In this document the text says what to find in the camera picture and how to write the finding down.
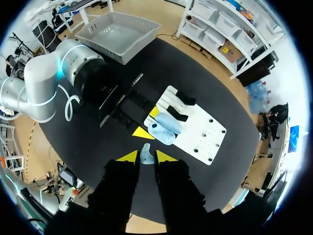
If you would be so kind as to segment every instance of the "wooden floor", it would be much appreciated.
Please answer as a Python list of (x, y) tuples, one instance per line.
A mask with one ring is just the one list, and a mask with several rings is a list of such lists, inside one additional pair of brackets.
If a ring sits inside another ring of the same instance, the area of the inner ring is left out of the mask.
[[(114, 3), (113, 7), (115, 11), (140, 16), (158, 22), (162, 24), (162, 28), (159, 33), (169, 35), (174, 34), (178, 29), (182, 14), (184, 12), (183, 7), (160, 0), (121, 0), (121, 2)], [(102, 15), (108, 11), (108, 8), (100, 9), (100, 7), (88, 7), (86, 11), (88, 14)], [(74, 25), (80, 21), (80, 15), (75, 15)], [(60, 39), (63, 39), (64, 35), (67, 35), (68, 37), (74, 37), (78, 30), (72, 34), (66, 30), (62, 35), (59, 35), (59, 37)], [(257, 122), (257, 116), (251, 114), (249, 111), (248, 97), (245, 88), (242, 87), (241, 83), (237, 79), (229, 79), (229, 71), (217, 59), (207, 59), (199, 51), (193, 49), (181, 41), (173, 40), (170, 36), (162, 35), (160, 38), (192, 57), (208, 71), (214, 74), (234, 94), (234, 96), (250, 115), (251, 119), (255, 123)], [(29, 146), (27, 164), (28, 170), (25, 170), (24, 172), (25, 174), (27, 172), (28, 181), (30, 182), (34, 179), (39, 179), (45, 176), (45, 173), (48, 170), (51, 172), (54, 171), (57, 161), (60, 161), (61, 159), (47, 141), (39, 124), (35, 124), (35, 121), (27, 116), (21, 116), (14, 121), (14, 125), (16, 126), (16, 138), (19, 141), (25, 156), (27, 155), (28, 151), (31, 131), (34, 127), (31, 144)], [(224, 210), (227, 211), (230, 208), (230, 205), (227, 205)], [(127, 226), (127, 232), (129, 233), (160, 233), (164, 231), (165, 225), (157, 224), (155, 222), (139, 218), (135, 215), (132, 216)]]

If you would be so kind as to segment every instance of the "light blue cloth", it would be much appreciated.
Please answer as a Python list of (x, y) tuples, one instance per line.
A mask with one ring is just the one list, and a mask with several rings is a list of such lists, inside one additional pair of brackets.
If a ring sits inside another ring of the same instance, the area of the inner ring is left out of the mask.
[(175, 133), (175, 134), (180, 134), (181, 133), (181, 125), (180, 123), (173, 118), (172, 116), (165, 114), (165, 113), (160, 113), (156, 115), (155, 120), (161, 124), (165, 129)]
[(150, 154), (150, 144), (145, 143), (140, 152), (140, 162), (145, 165), (151, 165), (155, 163), (155, 158)]
[(161, 143), (165, 145), (173, 144), (174, 140), (176, 139), (176, 136), (172, 131), (165, 129), (158, 122), (153, 122), (148, 127), (148, 132), (150, 135), (152, 135), (154, 138), (156, 138), (157, 140), (159, 140)]

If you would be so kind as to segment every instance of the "storage bin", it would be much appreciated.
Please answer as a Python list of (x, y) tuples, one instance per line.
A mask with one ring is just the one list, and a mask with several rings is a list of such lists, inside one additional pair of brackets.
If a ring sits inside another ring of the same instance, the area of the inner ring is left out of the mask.
[(194, 17), (192, 18), (192, 22), (186, 21), (186, 26), (184, 27), (184, 31), (191, 36), (198, 38), (200, 34), (205, 31), (208, 26), (202, 21), (196, 20)]
[(255, 27), (268, 43), (272, 43), (275, 39), (277, 39), (277, 35), (275, 34), (274, 30), (263, 18), (258, 18), (255, 23)]
[(125, 65), (156, 38), (160, 28), (160, 24), (144, 18), (108, 12), (85, 25), (76, 37)]
[(229, 37), (240, 29), (238, 23), (229, 14), (223, 11), (219, 12), (216, 27)]
[(251, 51), (255, 47), (257, 47), (257, 44), (253, 41), (252, 38), (250, 38), (246, 32), (243, 30), (240, 31), (238, 34), (236, 41), (246, 50)]
[(191, 10), (205, 20), (209, 20), (213, 13), (217, 11), (217, 8), (208, 1), (195, 0)]
[(226, 38), (209, 27), (205, 32), (204, 38), (203, 38), (203, 44), (208, 48), (210, 51), (211, 49), (218, 49), (220, 46), (223, 46)]

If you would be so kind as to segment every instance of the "small blue object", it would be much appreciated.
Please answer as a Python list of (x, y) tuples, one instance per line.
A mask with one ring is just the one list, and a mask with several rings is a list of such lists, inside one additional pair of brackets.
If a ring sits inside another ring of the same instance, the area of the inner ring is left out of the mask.
[(155, 163), (155, 158), (150, 154), (150, 144), (145, 143), (140, 153), (140, 162), (145, 165)]
[(68, 6), (62, 7), (62, 8), (58, 11), (58, 14), (62, 14), (66, 9), (68, 9)]
[(181, 125), (180, 123), (173, 118), (170, 115), (167, 115), (165, 113), (160, 113), (156, 115), (155, 120), (161, 124), (165, 129), (175, 133), (180, 134), (181, 133)]
[(229, 2), (230, 4), (232, 4), (236, 8), (237, 11), (240, 10), (241, 5), (238, 2), (236, 2), (235, 0), (225, 0), (225, 1)]
[(165, 145), (173, 144), (174, 140), (176, 139), (176, 136), (172, 131), (165, 129), (158, 122), (153, 122), (148, 127), (148, 132), (150, 135), (152, 135), (154, 138), (156, 138), (157, 140), (159, 140), (161, 143)]

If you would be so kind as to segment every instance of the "cardboard box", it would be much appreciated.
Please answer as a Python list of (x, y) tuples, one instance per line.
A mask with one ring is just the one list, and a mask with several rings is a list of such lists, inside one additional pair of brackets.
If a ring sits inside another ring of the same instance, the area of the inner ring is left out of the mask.
[(229, 40), (226, 40), (224, 45), (220, 48), (220, 53), (231, 63), (234, 63), (242, 57), (241, 52)]
[(181, 40), (183, 43), (186, 43), (187, 45), (190, 46), (190, 44), (191, 44), (192, 41), (191, 41), (189, 38), (186, 38), (186, 37), (183, 36), (183, 35), (181, 35), (179, 38), (180, 38), (180, 40)]
[(192, 43), (190, 44), (190, 46), (193, 47), (193, 48), (196, 49), (196, 50), (201, 50), (201, 48), (202, 48), (200, 45), (198, 45), (198, 44), (196, 44), (196, 43), (194, 43), (194, 42), (192, 42)]
[(205, 55), (208, 59), (212, 58), (212, 55), (207, 50), (203, 49), (202, 54)]

